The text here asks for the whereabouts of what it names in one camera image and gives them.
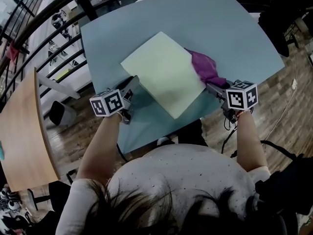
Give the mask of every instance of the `paper sheet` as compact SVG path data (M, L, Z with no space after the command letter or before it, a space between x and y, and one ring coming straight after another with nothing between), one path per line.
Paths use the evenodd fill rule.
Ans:
M137 75L146 91L177 119L204 90L191 54L163 32L148 40L121 65Z

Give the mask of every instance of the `tabletop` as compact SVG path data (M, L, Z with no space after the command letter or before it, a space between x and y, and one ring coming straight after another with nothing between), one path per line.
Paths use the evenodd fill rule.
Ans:
M14 91L0 114L1 165L11 191L59 180L43 126L35 70Z
M210 56L219 76L227 80L259 84L284 67L267 35L235 0L143 0L103 15L81 31L97 93L127 78L120 63L160 31L182 47ZM132 122L120 126L118 144L123 153L220 107L213 95L203 91L173 119L142 87L136 89L132 100Z

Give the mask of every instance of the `white top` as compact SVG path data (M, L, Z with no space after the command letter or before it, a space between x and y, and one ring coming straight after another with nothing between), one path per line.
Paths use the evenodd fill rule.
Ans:
M194 196L200 193L199 189L218 197L225 188L232 187L235 193L229 206L239 217L243 217L248 197L255 194L255 183L269 177L270 172L266 166L246 172L234 159L209 147L171 144L157 148L121 167L112 177L109 191L114 194L120 184L122 191L139 189L154 195L163 192L169 185L173 191L174 216L178 225L181 225L194 202ZM56 235L82 232L86 215L96 200L87 184L88 179L78 179L72 184ZM217 214L212 201L206 203L203 212Z

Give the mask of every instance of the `railing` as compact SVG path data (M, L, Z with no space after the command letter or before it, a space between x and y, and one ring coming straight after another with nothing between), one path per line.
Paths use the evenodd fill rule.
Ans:
M20 53L27 53L27 41L29 37L35 32L36 29L38 29L46 20L48 20L51 16L54 15L57 11L61 10L65 5L70 3L73 0L54 0L52 3L50 3L44 10L42 10L36 17L34 17L30 23L26 24L25 28L22 30L20 34L17 34L13 47L17 50L19 50ZM11 77L11 80L8 81L8 73L9 73L9 65L10 65L10 59L2 54L2 59L0 61L0 76L3 75L4 72L6 72L6 78L5 78L5 88L0 96L0 102L6 102L8 100L7 98L7 92L12 87L12 91L15 90L15 81L20 75L20 80L23 79L23 71L27 64L38 54L38 52L45 47L51 41L54 37L56 37L58 34L60 34L63 30L67 29L70 25L78 22L78 20L82 19L83 17L87 16L91 21L97 18L96 10L99 8L102 8L103 6L107 6L111 4L112 2L119 1L119 0L104 0L100 2L99 4L92 6L89 0L76 0L78 4L81 6L83 11L73 17L72 19L65 22L61 27L56 29L53 33L51 33L45 40L39 44L39 46L29 54L27 58L25 58L26 55L24 55L24 58L22 59L22 63L18 64L18 57L16 58L14 71L13 71L13 77ZM2 30L2 33L0 34L0 39L4 37L5 29ZM50 55L47 59L45 59L41 65L38 66L37 72L42 70L53 58L55 58L58 54L60 54L63 50L65 50L67 47L75 43L76 41L81 39L81 34L76 35L72 39L70 39L66 44L59 47L52 55ZM47 75L47 78L52 78L58 71L60 71L65 65L67 65L69 62L75 60L78 56L84 54L84 49L82 48L75 54L73 54L71 57L67 58L63 63L61 63L57 68L55 68L52 72L50 72ZM71 74L79 70L81 67L83 67L85 64L87 64L87 61L83 61L80 64L76 65L73 69L71 69L69 72L67 72L65 75L61 76L56 82L60 83L67 77L69 77ZM46 95L49 92L50 89L46 89L43 93L41 93L41 97Z

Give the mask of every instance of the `purple cloth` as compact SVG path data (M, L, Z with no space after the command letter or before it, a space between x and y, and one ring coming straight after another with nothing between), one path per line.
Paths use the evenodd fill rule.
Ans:
M216 63L212 58L186 48L185 50L192 55L192 65L203 83L212 83L219 87L226 83L226 78L217 74Z

